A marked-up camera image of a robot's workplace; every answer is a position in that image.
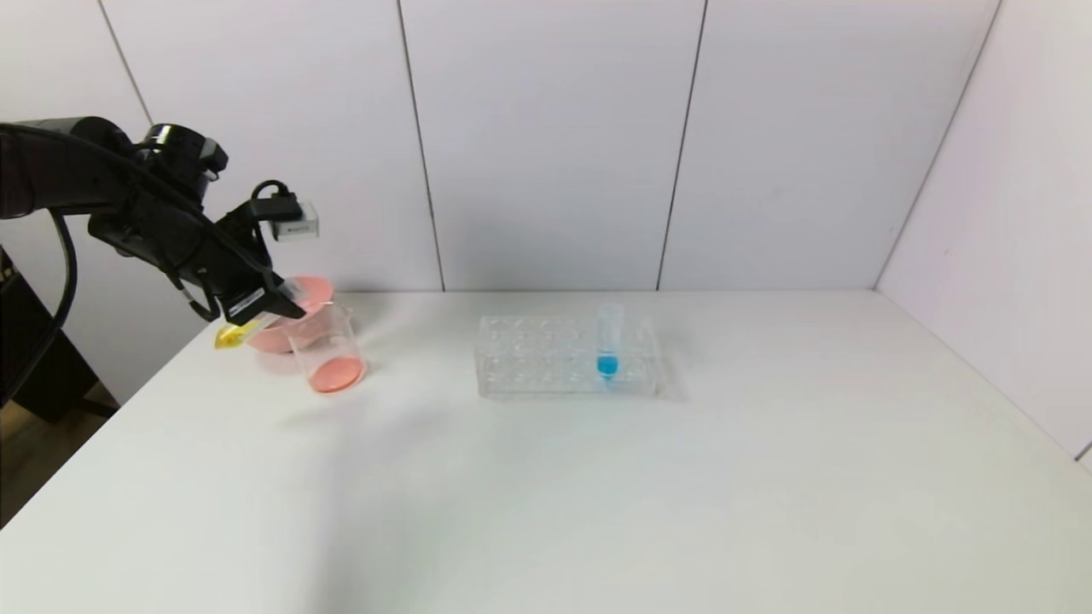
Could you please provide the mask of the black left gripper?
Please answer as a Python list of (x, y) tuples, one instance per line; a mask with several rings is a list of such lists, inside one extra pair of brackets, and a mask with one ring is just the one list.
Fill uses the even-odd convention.
[(161, 268), (206, 321), (223, 317), (241, 326), (261, 315), (298, 320), (307, 314), (307, 290), (273, 273), (258, 223), (246, 215), (164, 222)]

